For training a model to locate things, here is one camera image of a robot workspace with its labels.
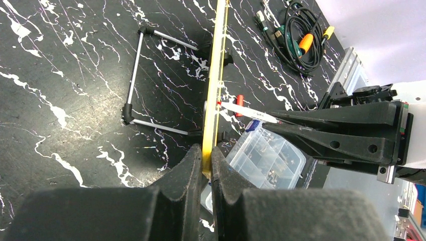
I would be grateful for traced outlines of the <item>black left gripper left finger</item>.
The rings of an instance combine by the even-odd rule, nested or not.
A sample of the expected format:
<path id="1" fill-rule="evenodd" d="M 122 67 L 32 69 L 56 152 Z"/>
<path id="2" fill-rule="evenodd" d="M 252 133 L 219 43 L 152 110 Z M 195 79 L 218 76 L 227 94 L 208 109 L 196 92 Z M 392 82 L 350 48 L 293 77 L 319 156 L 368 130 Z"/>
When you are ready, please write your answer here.
<path id="1" fill-rule="evenodd" d="M 5 240 L 197 240 L 201 148 L 193 145 L 147 187 L 38 191 L 22 204 Z"/>

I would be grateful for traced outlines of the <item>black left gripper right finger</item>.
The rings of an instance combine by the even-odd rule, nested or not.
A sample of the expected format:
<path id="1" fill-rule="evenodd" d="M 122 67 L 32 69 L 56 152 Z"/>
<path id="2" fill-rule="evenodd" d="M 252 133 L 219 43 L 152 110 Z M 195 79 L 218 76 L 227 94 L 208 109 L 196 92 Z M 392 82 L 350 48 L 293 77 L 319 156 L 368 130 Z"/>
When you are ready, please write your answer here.
<path id="1" fill-rule="evenodd" d="M 369 200 L 333 189 L 259 189 L 211 152 L 217 240 L 389 240 Z"/>

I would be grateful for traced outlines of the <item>red marker cap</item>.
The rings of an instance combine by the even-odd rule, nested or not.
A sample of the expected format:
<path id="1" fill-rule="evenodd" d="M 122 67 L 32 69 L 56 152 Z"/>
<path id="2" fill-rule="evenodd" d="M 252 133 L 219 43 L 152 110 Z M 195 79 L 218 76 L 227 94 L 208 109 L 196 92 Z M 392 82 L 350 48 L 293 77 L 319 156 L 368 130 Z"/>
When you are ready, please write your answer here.
<path id="1" fill-rule="evenodd" d="M 242 94 L 237 95 L 236 105 L 244 106 L 244 96 Z M 241 113 L 235 112 L 235 117 L 241 117 L 241 116 L 243 116 Z"/>

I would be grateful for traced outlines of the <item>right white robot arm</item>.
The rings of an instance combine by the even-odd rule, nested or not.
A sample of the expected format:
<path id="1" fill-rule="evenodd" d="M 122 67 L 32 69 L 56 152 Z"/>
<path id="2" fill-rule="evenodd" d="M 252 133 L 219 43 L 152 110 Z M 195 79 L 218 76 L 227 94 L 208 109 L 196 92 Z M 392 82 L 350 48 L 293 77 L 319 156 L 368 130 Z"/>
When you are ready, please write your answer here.
<path id="1" fill-rule="evenodd" d="M 425 185 L 425 123 L 422 103 L 397 99 L 391 84 L 348 94 L 339 82 L 310 111 L 272 110 L 278 123 L 263 128 L 322 161 L 325 166 Z"/>

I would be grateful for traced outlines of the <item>white red whiteboard marker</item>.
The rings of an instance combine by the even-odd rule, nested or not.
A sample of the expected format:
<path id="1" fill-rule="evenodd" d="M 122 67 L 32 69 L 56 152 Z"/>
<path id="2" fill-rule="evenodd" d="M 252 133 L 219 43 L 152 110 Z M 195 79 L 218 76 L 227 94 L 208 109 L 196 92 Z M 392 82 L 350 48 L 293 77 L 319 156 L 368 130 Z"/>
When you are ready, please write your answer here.
<path id="1" fill-rule="evenodd" d="M 217 104 L 223 108 L 226 108 L 228 110 L 231 110 L 233 112 L 239 112 L 245 117 L 249 117 L 251 119 L 256 119 L 265 123 L 273 123 L 273 124 L 281 124 L 282 121 L 279 120 L 276 117 L 273 117 L 270 114 L 267 114 L 265 112 L 261 112 L 258 110 L 254 110 L 248 107 L 244 106 L 238 106 L 236 104 L 230 103 L 230 102 L 222 102 L 218 101 Z"/>

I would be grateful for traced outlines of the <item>yellow framed whiteboard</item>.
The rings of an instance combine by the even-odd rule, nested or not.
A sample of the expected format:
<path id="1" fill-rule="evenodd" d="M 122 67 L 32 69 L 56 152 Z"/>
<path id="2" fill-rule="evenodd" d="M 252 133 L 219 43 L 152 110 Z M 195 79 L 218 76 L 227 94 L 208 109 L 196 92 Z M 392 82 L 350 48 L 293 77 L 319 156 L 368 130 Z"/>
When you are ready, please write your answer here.
<path id="1" fill-rule="evenodd" d="M 202 127 L 202 174 L 211 178 L 211 153 L 218 142 L 219 107 L 223 85 L 229 1 L 218 1 L 212 38 L 207 97 Z"/>

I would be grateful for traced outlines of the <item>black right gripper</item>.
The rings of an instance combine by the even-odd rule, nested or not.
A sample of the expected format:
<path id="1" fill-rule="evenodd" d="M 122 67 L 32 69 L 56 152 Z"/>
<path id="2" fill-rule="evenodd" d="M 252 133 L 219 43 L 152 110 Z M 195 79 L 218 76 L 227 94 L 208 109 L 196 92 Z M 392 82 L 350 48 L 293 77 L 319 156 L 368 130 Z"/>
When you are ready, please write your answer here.
<path id="1" fill-rule="evenodd" d="M 410 110 L 414 108 L 402 101 L 311 111 L 274 110 L 270 114 L 281 123 L 266 123 L 263 128 L 284 137 L 309 156 L 325 160 L 325 166 L 376 174 L 378 181 L 393 184 L 397 177 L 407 181 L 414 178 L 414 169 L 405 166 L 414 120 Z M 367 133 L 373 137 L 308 128 L 343 126 L 393 127 L 371 127 Z"/>

